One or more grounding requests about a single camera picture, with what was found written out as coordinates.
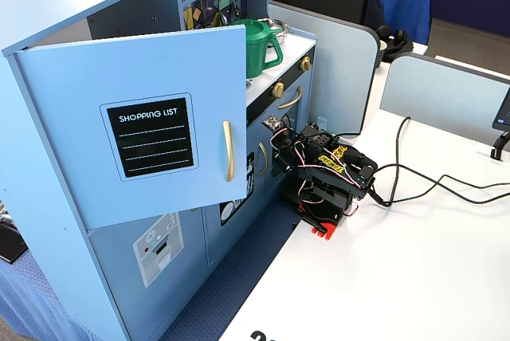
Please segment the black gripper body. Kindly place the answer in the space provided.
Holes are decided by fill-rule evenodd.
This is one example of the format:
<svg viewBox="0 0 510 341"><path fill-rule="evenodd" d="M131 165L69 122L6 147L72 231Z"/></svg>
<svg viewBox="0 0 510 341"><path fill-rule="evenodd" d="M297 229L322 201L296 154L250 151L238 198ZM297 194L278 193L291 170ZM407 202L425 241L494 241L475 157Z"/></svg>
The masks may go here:
<svg viewBox="0 0 510 341"><path fill-rule="evenodd" d="M273 136L273 157L279 155L282 158L293 157L296 160L297 156L293 147L294 134L288 128L281 128Z"/></svg>

